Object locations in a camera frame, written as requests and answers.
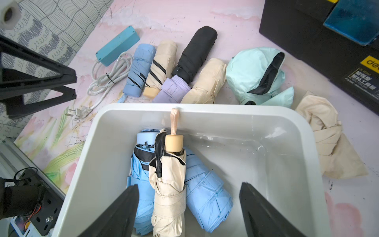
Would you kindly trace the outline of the beige umbrella wooden handle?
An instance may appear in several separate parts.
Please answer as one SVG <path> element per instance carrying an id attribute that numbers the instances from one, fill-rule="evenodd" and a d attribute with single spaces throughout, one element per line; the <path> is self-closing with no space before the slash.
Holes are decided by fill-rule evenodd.
<path id="1" fill-rule="evenodd" d="M 155 157 L 149 163 L 149 183 L 155 191 L 151 223 L 154 237 L 184 237 L 187 192 L 184 137 L 177 134 L 179 110 L 170 113 L 171 133 L 162 129 L 155 139 Z"/>

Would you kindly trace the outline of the aluminium rail with mounts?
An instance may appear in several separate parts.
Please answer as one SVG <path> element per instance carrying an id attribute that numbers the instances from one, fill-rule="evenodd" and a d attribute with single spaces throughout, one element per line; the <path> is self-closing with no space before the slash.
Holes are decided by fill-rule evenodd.
<path id="1" fill-rule="evenodd" d="M 2 237 L 51 237 L 64 199 L 11 138 L 1 141 Z"/>

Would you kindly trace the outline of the mint green folded umbrella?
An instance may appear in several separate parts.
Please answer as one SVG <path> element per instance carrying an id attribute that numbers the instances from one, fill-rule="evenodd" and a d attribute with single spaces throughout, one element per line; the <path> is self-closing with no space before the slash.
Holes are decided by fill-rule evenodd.
<path id="1" fill-rule="evenodd" d="M 294 88 L 281 90 L 286 81 L 281 69 L 284 60 L 284 52 L 270 47 L 243 50 L 233 57 L 226 69 L 226 79 L 239 103 L 290 108 Z"/>

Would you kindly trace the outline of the beige umbrella right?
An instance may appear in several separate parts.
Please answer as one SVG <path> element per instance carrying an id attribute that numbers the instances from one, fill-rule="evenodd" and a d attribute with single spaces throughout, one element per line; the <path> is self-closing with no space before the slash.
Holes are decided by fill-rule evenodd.
<path id="1" fill-rule="evenodd" d="M 220 59 L 211 58 L 200 72 L 193 88 L 183 97 L 181 104 L 214 104 L 226 81 L 226 67 Z"/>

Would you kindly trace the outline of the small light blue umbrella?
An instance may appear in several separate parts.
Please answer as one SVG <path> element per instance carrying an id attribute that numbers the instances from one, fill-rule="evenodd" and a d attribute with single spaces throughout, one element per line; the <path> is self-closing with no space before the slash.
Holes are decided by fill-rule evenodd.
<path id="1" fill-rule="evenodd" d="M 156 51 L 156 48 L 151 44 L 142 43 L 137 47 L 127 76 L 127 82 L 123 89 L 123 96 L 118 103 L 123 103 L 127 97 L 141 96 Z"/>

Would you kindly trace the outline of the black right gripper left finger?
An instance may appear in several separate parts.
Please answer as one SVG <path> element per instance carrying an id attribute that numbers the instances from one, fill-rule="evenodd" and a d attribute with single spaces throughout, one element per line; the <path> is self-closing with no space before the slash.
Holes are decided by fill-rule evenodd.
<path id="1" fill-rule="evenodd" d="M 129 186 L 80 236 L 130 237 L 138 203 L 138 186 Z"/>

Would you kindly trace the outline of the teal power strip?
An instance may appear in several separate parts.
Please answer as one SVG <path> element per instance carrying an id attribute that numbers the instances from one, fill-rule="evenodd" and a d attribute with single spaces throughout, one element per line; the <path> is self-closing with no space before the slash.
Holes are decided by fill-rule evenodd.
<path id="1" fill-rule="evenodd" d="M 97 61 L 107 67 L 139 40 L 136 30 L 129 26 L 96 52 Z"/>

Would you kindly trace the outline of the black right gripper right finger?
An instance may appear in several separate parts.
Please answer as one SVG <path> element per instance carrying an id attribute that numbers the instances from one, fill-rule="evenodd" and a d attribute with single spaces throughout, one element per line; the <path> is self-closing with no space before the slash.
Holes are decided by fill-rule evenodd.
<path id="1" fill-rule="evenodd" d="M 247 236 L 303 237 L 271 203 L 251 184 L 243 182 L 239 200 Z"/>

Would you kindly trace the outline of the beige crumpled umbrella cover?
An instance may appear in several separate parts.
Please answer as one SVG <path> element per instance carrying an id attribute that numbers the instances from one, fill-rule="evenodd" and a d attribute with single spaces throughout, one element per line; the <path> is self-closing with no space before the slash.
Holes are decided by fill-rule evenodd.
<path id="1" fill-rule="evenodd" d="M 337 110 L 326 98 L 308 91 L 295 111 L 313 130 L 322 175 L 333 179 L 368 175 L 367 168 L 343 133 Z"/>

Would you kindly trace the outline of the black folded umbrella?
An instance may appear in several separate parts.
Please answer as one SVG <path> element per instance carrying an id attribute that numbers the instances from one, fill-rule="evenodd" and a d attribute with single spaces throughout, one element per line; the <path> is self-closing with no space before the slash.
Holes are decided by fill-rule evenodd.
<path id="1" fill-rule="evenodd" d="M 172 76 L 179 76 L 190 84 L 211 51 L 218 33 L 215 29 L 204 26 L 196 31 L 187 47 L 182 52 Z"/>

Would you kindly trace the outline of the lavender folded umbrella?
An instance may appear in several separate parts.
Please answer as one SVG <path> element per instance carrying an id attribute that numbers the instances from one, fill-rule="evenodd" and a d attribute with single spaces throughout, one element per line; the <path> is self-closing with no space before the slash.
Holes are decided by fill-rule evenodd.
<path id="1" fill-rule="evenodd" d="M 181 103 L 183 97 L 191 90 L 191 87 L 178 75 L 167 79 L 162 85 L 161 91 L 153 99 L 153 103 Z"/>

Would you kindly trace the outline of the yellow black tool box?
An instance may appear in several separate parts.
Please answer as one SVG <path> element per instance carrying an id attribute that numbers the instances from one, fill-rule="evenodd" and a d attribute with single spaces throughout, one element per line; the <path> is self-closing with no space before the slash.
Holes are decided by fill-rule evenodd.
<path id="1" fill-rule="evenodd" d="M 265 1 L 259 32 L 377 114 L 379 40 L 362 46 L 328 29 L 334 8 L 330 1 Z"/>

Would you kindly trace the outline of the white plastic storage box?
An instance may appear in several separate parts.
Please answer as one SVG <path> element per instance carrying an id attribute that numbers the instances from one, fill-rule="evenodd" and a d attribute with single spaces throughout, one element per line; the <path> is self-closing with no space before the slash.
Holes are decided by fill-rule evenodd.
<path id="1" fill-rule="evenodd" d="M 55 237 L 328 237 L 313 131 L 279 106 L 110 104 Z"/>

